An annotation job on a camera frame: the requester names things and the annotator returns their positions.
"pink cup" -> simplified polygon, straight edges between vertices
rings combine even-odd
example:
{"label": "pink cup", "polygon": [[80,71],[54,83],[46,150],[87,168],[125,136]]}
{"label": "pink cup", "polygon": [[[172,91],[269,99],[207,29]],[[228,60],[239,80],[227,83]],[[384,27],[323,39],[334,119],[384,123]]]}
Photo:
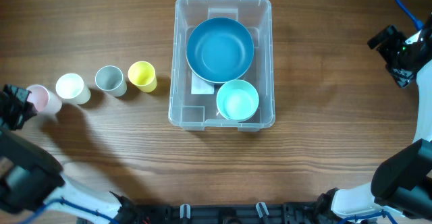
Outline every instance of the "pink cup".
{"label": "pink cup", "polygon": [[32,85],[27,87],[27,90],[32,92],[27,101],[33,103],[38,113],[56,114],[60,110],[61,100],[44,86]]}

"yellow cup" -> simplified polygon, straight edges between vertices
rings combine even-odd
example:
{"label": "yellow cup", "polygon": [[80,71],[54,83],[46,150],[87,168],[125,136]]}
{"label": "yellow cup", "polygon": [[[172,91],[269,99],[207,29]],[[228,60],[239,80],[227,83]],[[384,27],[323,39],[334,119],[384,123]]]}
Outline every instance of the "yellow cup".
{"label": "yellow cup", "polygon": [[151,92],[156,88],[156,71],[146,61],[138,61],[129,67],[129,81],[143,92]]}

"black clamp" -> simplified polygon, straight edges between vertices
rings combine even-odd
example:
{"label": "black clamp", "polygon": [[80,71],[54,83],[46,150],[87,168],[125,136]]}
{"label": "black clamp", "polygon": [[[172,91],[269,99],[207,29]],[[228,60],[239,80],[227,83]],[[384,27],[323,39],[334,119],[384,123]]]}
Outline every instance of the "black clamp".
{"label": "black clamp", "polygon": [[395,26],[387,26],[368,41],[371,49],[385,60],[385,68],[399,87],[406,87],[417,73],[432,60],[432,15],[429,16],[416,41],[406,42],[405,35]]}
{"label": "black clamp", "polygon": [[0,127],[8,130],[20,130],[24,123],[36,115],[32,103],[27,102],[30,91],[5,85],[0,92]]}

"plastic cup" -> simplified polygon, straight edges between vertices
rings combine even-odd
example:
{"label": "plastic cup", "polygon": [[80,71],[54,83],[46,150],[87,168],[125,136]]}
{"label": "plastic cup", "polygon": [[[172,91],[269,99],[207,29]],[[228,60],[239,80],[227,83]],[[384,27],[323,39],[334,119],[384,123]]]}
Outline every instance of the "plastic cup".
{"label": "plastic cup", "polygon": [[258,109],[259,95],[251,83],[243,80],[232,80],[219,89],[216,105],[220,114],[236,121],[250,119]]}
{"label": "plastic cup", "polygon": [[143,92],[151,92],[156,88],[156,71],[149,62],[135,62],[129,68],[128,77],[129,81]]}
{"label": "plastic cup", "polygon": [[81,76],[69,73],[62,75],[55,85],[57,94],[69,103],[83,104],[90,99],[90,90]]}
{"label": "plastic cup", "polygon": [[128,89],[122,71],[114,65],[102,67],[94,80],[99,89],[112,96],[122,96]]}
{"label": "plastic cup", "polygon": [[27,87],[27,90],[32,92],[28,95],[27,101],[33,103],[38,113],[56,114],[60,111],[61,99],[44,86],[35,84]]}

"white cup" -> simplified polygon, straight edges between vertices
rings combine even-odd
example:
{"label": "white cup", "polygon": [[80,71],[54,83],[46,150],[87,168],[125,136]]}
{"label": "white cup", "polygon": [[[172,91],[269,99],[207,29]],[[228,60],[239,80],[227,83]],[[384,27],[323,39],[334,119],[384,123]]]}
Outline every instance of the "white cup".
{"label": "white cup", "polygon": [[27,87],[30,93],[27,101],[33,103],[38,113],[56,114],[60,111],[61,100],[57,95],[42,85],[32,85]]}
{"label": "white cup", "polygon": [[55,91],[65,101],[76,104],[87,103],[91,96],[84,80],[74,73],[62,75],[55,85]]}
{"label": "white cup", "polygon": [[128,89],[122,71],[114,65],[102,67],[94,80],[98,88],[112,96],[121,96]]}

